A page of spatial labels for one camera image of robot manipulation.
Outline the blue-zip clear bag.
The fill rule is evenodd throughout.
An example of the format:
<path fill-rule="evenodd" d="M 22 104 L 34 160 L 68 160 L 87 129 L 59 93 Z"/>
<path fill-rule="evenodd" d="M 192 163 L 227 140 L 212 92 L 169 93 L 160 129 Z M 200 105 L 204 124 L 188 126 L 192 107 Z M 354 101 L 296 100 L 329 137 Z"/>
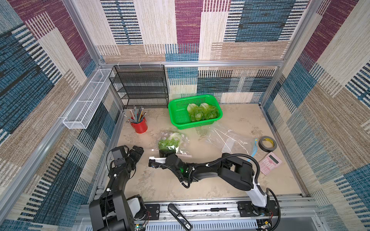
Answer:
<path fill-rule="evenodd" d="M 257 138 L 241 136 L 216 122 L 208 127 L 205 138 L 207 143 L 215 146 L 221 153 L 240 153 L 254 157 L 258 151 Z"/>

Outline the pink-zip clear bag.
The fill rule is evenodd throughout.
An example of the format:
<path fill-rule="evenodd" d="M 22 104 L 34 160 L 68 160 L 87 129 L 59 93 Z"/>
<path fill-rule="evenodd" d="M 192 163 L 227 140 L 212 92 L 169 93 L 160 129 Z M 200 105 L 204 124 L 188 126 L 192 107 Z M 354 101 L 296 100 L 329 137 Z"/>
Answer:
<path fill-rule="evenodd" d="M 189 138 L 187 135 L 178 131 L 161 130 L 158 141 L 159 155 L 162 158 L 176 154 L 178 157 L 189 157 L 192 155 L 187 148 L 189 147 Z"/>

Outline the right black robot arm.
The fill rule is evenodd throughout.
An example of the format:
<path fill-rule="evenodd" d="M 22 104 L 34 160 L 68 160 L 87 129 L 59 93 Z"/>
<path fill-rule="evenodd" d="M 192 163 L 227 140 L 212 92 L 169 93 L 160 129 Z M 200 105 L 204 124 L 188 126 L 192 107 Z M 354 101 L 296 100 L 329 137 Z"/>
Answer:
<path fill-rule="evenodd" d="M 267 188 L 263 191 L 258 177 L 260 166 L 246 154 L 223 153 L 222 157 L 207 163 L 185 163 L 176 154 L 166 158 L 150 157 L 148 165 L 153 168 L 169 169 L 185 187 L 203 179 L 219 177 L 234 188 L 247 193 L 251 202 L 242 206 L 254 216 L 279 216 L 280 206 L 275 194 Z"/>

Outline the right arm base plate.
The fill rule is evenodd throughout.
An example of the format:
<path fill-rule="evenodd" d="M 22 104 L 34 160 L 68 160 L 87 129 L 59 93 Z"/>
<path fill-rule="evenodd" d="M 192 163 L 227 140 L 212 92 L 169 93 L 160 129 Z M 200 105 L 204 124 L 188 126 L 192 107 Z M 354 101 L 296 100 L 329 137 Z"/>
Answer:
<path fill-rule="evenodd" d="M 237 202 L 237 208 L 241 217 L 271 217 L 278 216 L 280 211 L 274 200 L 269 200 L 265 208 L 252 205 L 251 201 Z"/>

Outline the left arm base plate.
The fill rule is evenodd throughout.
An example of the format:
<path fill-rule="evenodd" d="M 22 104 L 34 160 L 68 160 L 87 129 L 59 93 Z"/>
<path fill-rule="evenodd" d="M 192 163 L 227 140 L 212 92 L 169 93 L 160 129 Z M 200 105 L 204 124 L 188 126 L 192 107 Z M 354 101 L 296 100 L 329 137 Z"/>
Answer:
<path fill-rule="evenodd" d="M 135 218 L 142 221 L 159 220 L 160 217 L 160 205 L 159 204 L 147 204 L 141 206 L 139 212 L 135 215 Z"/>

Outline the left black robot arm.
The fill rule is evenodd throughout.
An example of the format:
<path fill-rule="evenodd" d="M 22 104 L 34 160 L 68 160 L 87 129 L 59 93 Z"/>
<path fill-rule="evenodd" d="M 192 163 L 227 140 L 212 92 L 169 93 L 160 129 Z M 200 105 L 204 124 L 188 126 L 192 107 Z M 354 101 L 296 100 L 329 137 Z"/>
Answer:
<path fill-rule="evenodd" d="M 113 161 L 108 166 L 108 186 L 99 199 L 89 204 L 94 231 L 133 231 L 134 215 L 124 195 L 125 186 L 144 153 L 143 147 L 126 145 L 111 150 Z"/>

